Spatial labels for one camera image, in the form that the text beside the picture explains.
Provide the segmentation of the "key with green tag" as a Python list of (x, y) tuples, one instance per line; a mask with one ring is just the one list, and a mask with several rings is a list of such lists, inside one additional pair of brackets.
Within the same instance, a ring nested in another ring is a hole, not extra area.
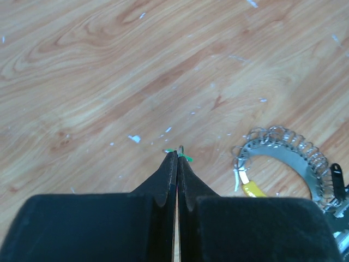
[(184, 146), (180, 145), (178, 148), (167, 148), (163, 150), (164, 153), (176, 152), (178, 157), (184, 157), (187, 162), (193, 162), (193, 159), (185, 154)]

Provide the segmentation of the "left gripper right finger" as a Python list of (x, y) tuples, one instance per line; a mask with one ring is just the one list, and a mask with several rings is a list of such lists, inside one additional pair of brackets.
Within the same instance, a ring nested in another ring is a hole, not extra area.
[(177, 188), (181, 261), (342, 261), (310, 200), (219, 196), (184, 157)]

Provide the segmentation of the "key with black tag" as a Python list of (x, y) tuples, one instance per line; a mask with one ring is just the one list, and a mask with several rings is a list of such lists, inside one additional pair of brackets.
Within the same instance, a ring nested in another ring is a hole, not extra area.
[(346, 187), (341, 166), (338, 163), (333, 163), (330, 166), (330, 174), (332, 193), (334, 198), (341, 203), (346, 199)]

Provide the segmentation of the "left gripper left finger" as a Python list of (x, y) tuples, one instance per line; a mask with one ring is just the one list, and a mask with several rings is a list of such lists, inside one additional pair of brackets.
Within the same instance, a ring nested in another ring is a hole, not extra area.
[(26, 200), (1, 261), (172, 261), (178, 156), (129, 193), (40, 194)]

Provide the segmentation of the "large keyring with yellow handle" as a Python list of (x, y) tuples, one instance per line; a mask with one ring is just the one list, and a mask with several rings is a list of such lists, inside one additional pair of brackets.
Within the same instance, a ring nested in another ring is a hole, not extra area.
[(267, 156), (292, 168), (305, 181), (312, 200), (323, 212), (335, 218), (344, 218), (348, 211), (346, 199), (338, 202), (331, 189), (330, 166), (332, 163), (320, 149), (302, 135), (282, 126), (254, 128), (245, 136), (243, 146), (232, 149), (233, 171), (236, 186), (241, 186), (249, 197), (263, 197), (264, 192), (248, 178), (252, 158)]

